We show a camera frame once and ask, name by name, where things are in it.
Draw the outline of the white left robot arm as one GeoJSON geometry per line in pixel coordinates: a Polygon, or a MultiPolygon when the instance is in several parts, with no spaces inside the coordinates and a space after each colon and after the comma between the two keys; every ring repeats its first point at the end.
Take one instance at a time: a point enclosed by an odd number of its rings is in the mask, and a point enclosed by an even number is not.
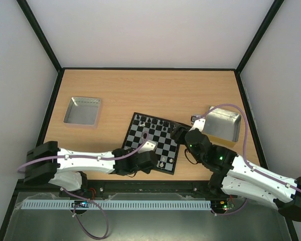
{"type": "Polygon", "coordinates": [[[157,165],[156,143],[144,141],[136,149],[115,149],[102,153],[76,152],[49,141],[27,152],[26,163],[17,171],[24,173],[24,184],[53,184],[67,191],[87,187],[87,171],[126,176],[150,173],[157,165]]]}

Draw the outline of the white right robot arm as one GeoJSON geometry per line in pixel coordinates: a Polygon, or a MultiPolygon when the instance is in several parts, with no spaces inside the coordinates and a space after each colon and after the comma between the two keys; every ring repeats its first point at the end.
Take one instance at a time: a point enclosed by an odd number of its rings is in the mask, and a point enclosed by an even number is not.
{"type": "Polygon", "coordinates": [[[247,161],[243,155],[210,142],[202,133],[204,119],[188,126],[171,122],[171,138],[212,172],[209,192],[213,196],[235,195],[257,201],[285,218],[301,222],[301,177],[273,173],[247,161]]]}

